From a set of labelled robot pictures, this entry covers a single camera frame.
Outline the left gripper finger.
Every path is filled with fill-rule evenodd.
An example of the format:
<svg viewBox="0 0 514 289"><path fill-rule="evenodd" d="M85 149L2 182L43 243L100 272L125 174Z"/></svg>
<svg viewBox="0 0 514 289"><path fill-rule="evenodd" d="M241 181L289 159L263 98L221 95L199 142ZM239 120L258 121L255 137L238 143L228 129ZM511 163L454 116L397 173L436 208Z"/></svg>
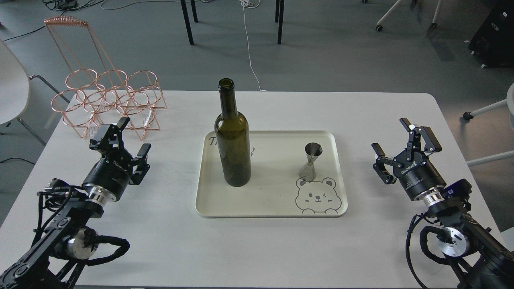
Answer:
<svg viewBox="0 0 514 289"><path fill-rule="evenodd" d="M149 164L147 163L147 156L152 145L150 143L143 143L136 157L131 161L131 176L132 177L145 177L149 171Z"/></svg>
<svg viewBox="0 0 514 289"><path fill-rule="evenodd" d="M94 151L113 151L123 148L122 132L130 122L130 117L121 117L116 124L103 124L96 135L90 139L89 149Z"/></svg>

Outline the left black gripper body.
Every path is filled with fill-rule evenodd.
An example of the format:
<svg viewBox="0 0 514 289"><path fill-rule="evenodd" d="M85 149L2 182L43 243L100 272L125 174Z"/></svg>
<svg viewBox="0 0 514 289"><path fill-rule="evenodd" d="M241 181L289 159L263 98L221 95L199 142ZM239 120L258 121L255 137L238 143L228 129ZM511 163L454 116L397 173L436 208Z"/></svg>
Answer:
<svg viewBox="0 0 514 289"><path fill-rule="evenodd" d="M124 147L106 151L86 176L82 188L91 199L93 193L99 193L104 195L103 202L119 201L128 185L139 185L144 179L131 176L133 158Z"/></svg>

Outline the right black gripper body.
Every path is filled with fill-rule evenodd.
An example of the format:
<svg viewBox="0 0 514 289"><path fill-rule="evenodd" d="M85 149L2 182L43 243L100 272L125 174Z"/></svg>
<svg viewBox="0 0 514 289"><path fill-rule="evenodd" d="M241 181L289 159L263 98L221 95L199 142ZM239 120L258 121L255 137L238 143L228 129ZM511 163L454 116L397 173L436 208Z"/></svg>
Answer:
<svg viewBox="0 0 514 289"><path fill-rule="evenodd" d="M418 201L424 198L432 189L446 186L446 182L437 169L430 163L428 156L414 153L412 158L406 155L397 155L393 159L402 163L402 168L393 168L386 165L389 174L396 176L410 200Z"/></svg>

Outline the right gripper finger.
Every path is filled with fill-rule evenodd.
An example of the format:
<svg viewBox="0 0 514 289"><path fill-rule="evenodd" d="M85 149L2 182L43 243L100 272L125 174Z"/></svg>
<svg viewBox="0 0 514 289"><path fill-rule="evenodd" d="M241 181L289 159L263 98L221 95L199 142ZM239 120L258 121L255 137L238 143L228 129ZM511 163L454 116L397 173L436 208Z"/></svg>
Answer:
<svg viewBox="0 0 514 289"><path fill-rule="evenodd" d="M378 143L372 143L371 147L375 151L375 163L373 165L375 172L379 175L380 179L385 184L395 183L397 177L389 174L385 165L389 165L393 168L402 168L402 163L397 162L396 159L386 157L384 151Z"/></svg>
<svg viewBox="0 0 514 289"><path fill-rule="evenodd" d="M411 124L407 118L400 118L400 123L409 133L407 145L400 155L413 155L414 153L430 155L442 151L442 146L430 127L416 126Z"/></svg>

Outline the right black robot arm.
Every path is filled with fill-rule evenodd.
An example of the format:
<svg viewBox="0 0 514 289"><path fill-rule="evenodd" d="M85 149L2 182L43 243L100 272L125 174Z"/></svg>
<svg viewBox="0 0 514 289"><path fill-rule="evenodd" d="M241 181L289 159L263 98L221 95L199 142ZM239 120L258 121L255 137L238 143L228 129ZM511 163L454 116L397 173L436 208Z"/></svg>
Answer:
<svg viewBox="0 0 514 289"><path fill-rule="evenodd" d="M422 252L432 261L450 266L459 289L512 289L513 252L470 216L468 180L446 185L429 160L431 154L442 150L431 128L415 126L406 118L400 123L409 133L405 149L390 159L378 143L373 143L373 168L385 184L399 181L410 200L422 200L428 207L425 213L413 216L406 235L406 261L417 283L426 288L412 265L411 236L416 225L425 220L429 226L419 233Z"/></svg>

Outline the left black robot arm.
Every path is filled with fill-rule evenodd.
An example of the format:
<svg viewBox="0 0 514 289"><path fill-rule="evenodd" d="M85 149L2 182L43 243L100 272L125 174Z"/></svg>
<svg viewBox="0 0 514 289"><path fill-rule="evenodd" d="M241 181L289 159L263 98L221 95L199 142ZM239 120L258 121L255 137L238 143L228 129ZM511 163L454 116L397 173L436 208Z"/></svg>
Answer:
<svg viewBox="0 0 514 289"><path fill-rule="evenodd" d="M86 224L100 218L109 201L119 201L128 185L139 185L149 171L144 143L136 156L123 145L130 117L99 127L89 148L101 154L82 185L53 179L39 196L38 226L31 249L1 274L2 289L72 289L84 267L123 256L130 243L103 236Z"/></svg>

